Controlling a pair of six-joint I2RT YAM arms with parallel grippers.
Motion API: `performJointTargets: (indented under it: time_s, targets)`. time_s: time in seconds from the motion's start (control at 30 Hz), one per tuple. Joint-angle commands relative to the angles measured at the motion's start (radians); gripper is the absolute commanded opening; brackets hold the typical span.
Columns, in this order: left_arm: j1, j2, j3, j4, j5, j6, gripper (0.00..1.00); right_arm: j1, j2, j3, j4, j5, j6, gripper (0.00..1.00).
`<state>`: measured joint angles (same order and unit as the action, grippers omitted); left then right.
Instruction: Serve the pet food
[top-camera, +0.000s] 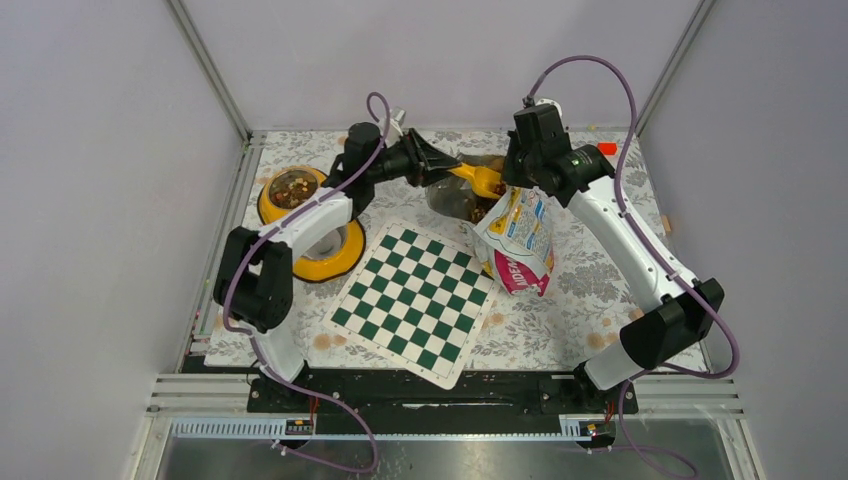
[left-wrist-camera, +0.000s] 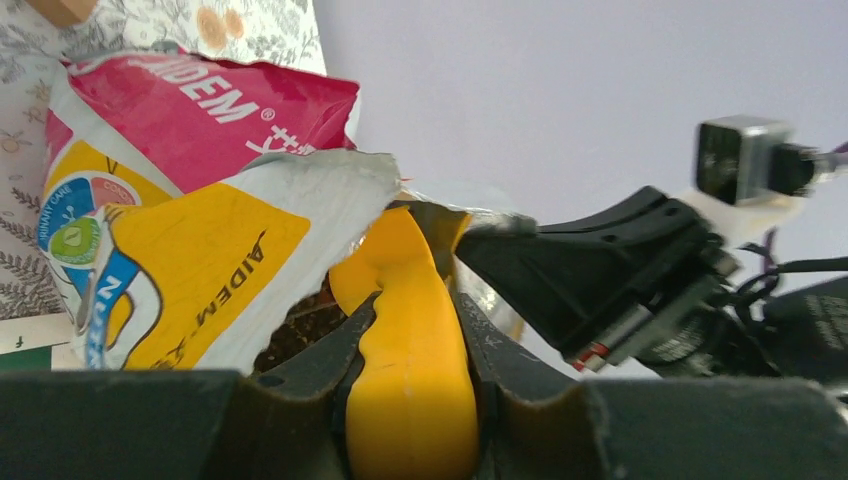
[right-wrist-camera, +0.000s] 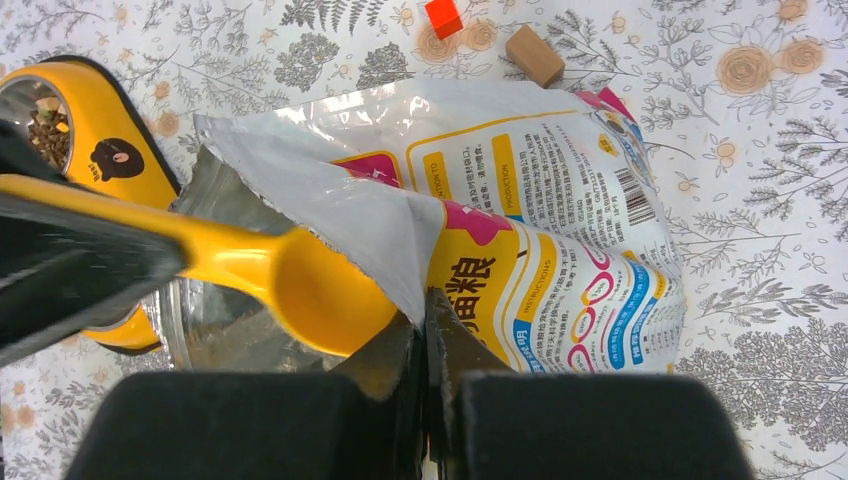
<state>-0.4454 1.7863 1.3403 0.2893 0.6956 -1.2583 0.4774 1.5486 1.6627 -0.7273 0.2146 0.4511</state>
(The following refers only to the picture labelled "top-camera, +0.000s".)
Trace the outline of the yellow plastic scoop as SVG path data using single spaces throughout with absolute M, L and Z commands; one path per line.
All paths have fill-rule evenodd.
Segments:
M 449 172 L 467 181 L 472 192 L 479 197 L 499 199 L 506 191 L 501 174 L 488 167 L 461 163 L 459 166 L 450 169 Z

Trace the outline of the pet food bag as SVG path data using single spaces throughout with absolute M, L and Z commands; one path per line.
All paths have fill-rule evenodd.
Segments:
M 485 273 L 510 295 L 542 297 L 555 266 L 547 201 L 533 189 L 493 185 L 493 198 L 453 173 L 426 187 L 428 206 L 462 225 Z

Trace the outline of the wooden cube near right arm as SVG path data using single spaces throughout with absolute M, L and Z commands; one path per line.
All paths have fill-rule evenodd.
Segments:
M 644 315 L 645 315 L 645 313 L 640 308 L 636 308 L 628 314 L 631 322 L 634 322 L 634 321 L 642 318 Z

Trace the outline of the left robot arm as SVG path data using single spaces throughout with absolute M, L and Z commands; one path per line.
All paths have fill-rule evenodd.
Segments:
M 295 261 L 355 220 L 373 200 L 376 184 L 404 178 L 426 186 L 460 164 L 413 129 L 389 144 L 376 124 L 357 123 L 328 178 L 305 203 L 260 230 L 229 232 L 213 299 L 223 308 L 225 328 L 250 340 L 261 371 L 275 380 L 271 395 L 282 408 L 304 407 L 311 388 L 298 376 L 305 360 L 283 323 L 294 302 Z

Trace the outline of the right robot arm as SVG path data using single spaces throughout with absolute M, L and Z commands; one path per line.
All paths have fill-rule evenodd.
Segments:
M 699 280 L 653 234 L 598 147 L 572 146 L 555 105 L 527 106 L 513 119 L 504 182 L 538 188 L 588 227 L 643 312 L 620 330 L 617 342 L 575 370 L 575 402 L 597 412 L 612 400 L 614 387 L 700 342 L 724 290 L 714 279 Z

